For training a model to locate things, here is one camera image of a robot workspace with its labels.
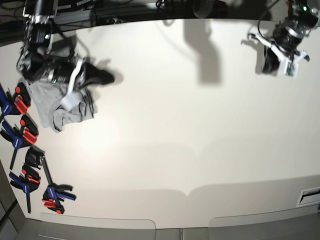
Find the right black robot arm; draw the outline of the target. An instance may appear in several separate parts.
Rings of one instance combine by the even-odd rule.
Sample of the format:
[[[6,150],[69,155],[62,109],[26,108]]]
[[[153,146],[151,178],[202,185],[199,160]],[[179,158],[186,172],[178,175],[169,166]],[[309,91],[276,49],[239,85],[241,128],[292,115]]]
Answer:
[[[75,53],[72,39],[54,21],[57,7],[56,0],[26,2],[25,35],[17,71],[31,83],[69,85],[71,89],[113,83],[115,77],[110,72],[96,68]]]

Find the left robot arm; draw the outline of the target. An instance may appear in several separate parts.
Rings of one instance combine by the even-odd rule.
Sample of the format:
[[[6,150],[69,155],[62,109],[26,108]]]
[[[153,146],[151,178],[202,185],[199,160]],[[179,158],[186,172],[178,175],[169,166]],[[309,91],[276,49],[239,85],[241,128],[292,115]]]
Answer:
[[[320,27],[320,7],[315,0],[289,0],[288,16],[275,25],[271,36],[260,31],[262,16],[258,20],[256,39],[264,46],[263,74],[277,72],[295,77],[299,63],[310,61],[305,50],[298,50],[299,44],[312,30]]]

